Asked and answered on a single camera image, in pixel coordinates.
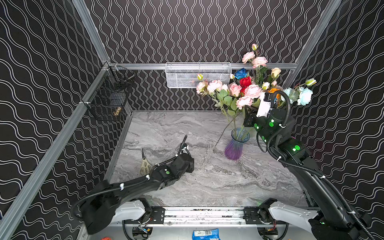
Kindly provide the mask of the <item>orange yellow rose stem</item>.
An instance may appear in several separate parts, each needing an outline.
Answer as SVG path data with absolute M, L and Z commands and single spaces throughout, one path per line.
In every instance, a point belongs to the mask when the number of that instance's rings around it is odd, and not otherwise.
M 281 91 L 281 89 L 280 88 L 271 88 L 271 89 L 269 89 L 269 93 L 271 93 L 271 94 L 273 94 L 274 92 L 276 92 L 276 91 Z M 276 95 L 276 98 L 278 99 L 278 100 L 280 100 L 281 99 L 281 94 L 277 94 Z

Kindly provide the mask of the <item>white peony flower stem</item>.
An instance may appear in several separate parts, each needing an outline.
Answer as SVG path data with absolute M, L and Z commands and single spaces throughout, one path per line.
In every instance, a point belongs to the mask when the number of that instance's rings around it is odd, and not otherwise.
M 280 86 L 277 86 L 277 88 L 281 91 L 284 91 L 288 95 L 291 105 L 297 103 L 299 106 L 305 106 L 310 103 L 313 95 L 313 91 L 310 89 L 310 87 L 316 83 L 317 81 L 312 78 L 306 80 L 304 84 L 298 85 L 294 88 L 283 89 Z

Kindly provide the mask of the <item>red pink rose stem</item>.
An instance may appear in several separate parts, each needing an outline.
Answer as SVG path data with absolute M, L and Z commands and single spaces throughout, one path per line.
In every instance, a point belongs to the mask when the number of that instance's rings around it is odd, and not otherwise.
M 242 96 L 237 101 L 237 105 L 240 109 L 239 113 L 243 111 L 245 106 L 252 106 L 252 104 L 260 97 L 263 89 L 258 85 L 250 85 L 244 93 L 242 93 Z

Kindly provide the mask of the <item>cream rose flower stem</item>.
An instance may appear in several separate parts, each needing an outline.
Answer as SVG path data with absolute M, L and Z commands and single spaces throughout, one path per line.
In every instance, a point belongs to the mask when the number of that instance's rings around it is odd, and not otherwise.
M 273 69 L 271 69 L 271 77 L 273 79 L 277 79 L 279 77 L 280 73 L 281 73 L 281 69 L 280 68 L 273 68 Z

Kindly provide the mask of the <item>purple blue glass vase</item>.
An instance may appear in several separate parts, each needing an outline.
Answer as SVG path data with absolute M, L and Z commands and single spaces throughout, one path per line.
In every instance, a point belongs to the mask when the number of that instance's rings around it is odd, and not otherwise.
M 245 129 L 236 128 L 231 132 L 231 141 L 225 148 L 225 156 L 229 160 L 237 161 L 243 153 L 244 144 L 250 139 L 250 134 Z

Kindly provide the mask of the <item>small pink rose stem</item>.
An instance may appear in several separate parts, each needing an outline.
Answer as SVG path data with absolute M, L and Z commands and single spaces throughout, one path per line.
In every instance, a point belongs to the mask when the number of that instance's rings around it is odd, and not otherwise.
M 228 114 L 235 119 L 237 114 L 239 113 L 240 109 L 237 105 L 237 101 L 242 96 L 241 93 L 242 87 L 240 85 L 237 85 L 236 83 L 232 83 L 229 85 L 229 97 L 232 97 L 231 104 L 228 107 Z

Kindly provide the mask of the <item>blue rose flower stem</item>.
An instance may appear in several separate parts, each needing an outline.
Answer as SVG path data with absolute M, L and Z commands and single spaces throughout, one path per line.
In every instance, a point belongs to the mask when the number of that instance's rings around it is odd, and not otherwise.
M 248 76 L 248 72 L 245 68 L 241 68 L 235 72 L 234 76 L 235 76 L 235 79 L 241 80 Z

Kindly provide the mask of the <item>pink peony flower stem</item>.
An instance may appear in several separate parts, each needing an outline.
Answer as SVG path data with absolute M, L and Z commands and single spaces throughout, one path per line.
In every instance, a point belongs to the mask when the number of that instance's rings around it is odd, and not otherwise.
M 267 70 L 268 60 L 265 57 L 259 56 L 259 46 L 257 44 L 251 45 L 252 50 L 247 52 L 242 57 L 243 64 L 251 64 L 255 70 L 255 82 L 258 84 L 264 76 L 264 72 Z

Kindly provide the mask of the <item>white rose flower stem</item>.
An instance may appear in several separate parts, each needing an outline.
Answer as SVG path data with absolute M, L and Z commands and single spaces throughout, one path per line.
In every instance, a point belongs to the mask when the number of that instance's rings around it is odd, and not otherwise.
M 220 91 L 226 91 L 227 93 L 229 93 L 229 88 L 228 88 L 228 85 L 222 85 L 221 86 L 221 90 Z

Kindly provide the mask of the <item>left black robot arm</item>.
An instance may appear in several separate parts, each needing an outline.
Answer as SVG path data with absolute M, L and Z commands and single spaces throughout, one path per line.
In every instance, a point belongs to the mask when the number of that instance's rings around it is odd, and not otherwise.
M 113 222 L 146 221 L 152 208 L 141 196 L 169 187 L 193 171 L 194 158 L 188 144 L 182 141 L 174 157 L 155 164 L 148 174 L 122 183 L 110 184 L 107 180 L 98 183 L 71 207 L 71 215 L 85 224 L 90 235 Z

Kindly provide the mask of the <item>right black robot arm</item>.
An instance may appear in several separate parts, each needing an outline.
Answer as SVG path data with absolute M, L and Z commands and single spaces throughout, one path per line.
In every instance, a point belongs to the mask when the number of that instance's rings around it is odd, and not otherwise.
M 374 239 L 369 228 L 372 219 L 358 211 L 319 170 L 307 147 L 292 137 L 295 119 L 291 102 L 283 91 L 262 92 L 258 111 L 246 111 L 244 124 L 256 130 L 263 149 L 287 168 L 308 195 L 307 208 L 285 205 L 270 198 L 258 208 L 263 223 L 285 222 L 311 233 L 317 240 L 357 240 L 361 234 Z

